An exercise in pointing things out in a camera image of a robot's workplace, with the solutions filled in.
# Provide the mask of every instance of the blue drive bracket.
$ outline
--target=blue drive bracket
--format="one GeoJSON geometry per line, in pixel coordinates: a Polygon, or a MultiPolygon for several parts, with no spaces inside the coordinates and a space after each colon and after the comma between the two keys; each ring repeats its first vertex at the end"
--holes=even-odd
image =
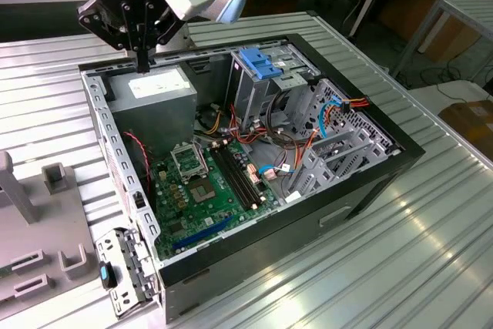
{"type": "Polygon", "coordinates": [[[257,48],[240,49],[240,56],[260,80],[283,74],[283,71],[274,67],[267,56],[257,48]]]}

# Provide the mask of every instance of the red wire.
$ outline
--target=red wire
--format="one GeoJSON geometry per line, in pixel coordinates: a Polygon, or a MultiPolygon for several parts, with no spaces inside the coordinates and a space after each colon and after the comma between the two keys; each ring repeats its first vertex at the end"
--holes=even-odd
{"type": "Polygon", "coordinates": [[[144,161],[146,162],[146,178],[147,178],[147,192],[150,193],[151,190],[151,176],[149,172],[149,159],[147,158],[147,153],[146,150],[144,149],[144,145],[134,136],[132,133],[128,133],[126,131],[123,132],[125,135],[130,136],[140,147],[140,150],[142,150],[142,154],[144,155],[144,161]]]}

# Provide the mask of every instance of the metal frame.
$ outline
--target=metal frame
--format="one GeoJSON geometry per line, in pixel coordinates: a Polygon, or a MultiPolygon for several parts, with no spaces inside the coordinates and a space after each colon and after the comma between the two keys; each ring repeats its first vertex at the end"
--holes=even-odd
{"type": "MultiPolygon", "coordinates": [[[[488,9],[492,9],[492,7],[493,0],[437,0],[420,24],[418,30],[413,34],[406,48],[402,51],[398,60],[399,62],[391,70],[391,75],[393,77],[397,76],[404,66],[409,63],[418,44],[439,15],[441,15],[440,19],[424,40],[419,51],[422,49],[425,50],[428,47],[433,41],[433,38],[438,34],[439,28],[443,26],[450,15],[477,31],[481,36],[493,40],[493,25],[491,25],[493,15],[488,13],[488,9]]],[[[491,56],[489,55],[481,62],[481,66],[488,64],[490,60],[491,56]]]]}

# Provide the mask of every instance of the metal bracket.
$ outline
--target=metal bracket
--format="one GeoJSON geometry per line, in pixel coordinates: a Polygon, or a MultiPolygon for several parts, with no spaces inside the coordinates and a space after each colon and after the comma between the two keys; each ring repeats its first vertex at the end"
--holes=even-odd
{"type": "Polygon", "coordinates": [[[109,290],[117,317],[144,304],[157,293],[149,251],[136,230],[112,230],[96,241],[99,260],[111,264],[116,287],[109,290]]]}

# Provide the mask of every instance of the ribbed metal surface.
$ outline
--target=ribbed metal surface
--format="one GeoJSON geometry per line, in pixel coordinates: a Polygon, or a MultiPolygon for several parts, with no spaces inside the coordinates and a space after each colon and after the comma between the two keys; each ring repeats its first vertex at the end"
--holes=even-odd
{"type": "MultiPolygon", "coordinates": [[[[226,327],[490,327],[493,173],[400,86],[306,13],[200,23],[197,45],[301,34],[426,149],[367,212],[173,323],[226,327]]],[[[0,147],[15,174],[75,166],[94,237],[124,224],[91,127],[75,66],[115,58],[83,36],[0,45],[0,147]]],[[[164,327],[155,306],[116,322],[95,281],[5,326],[164,327]]]]}
{"type": "Polygon", "coordinates": [[[493,40],[493,0],[442,0],[441,7],[493,40]]]}

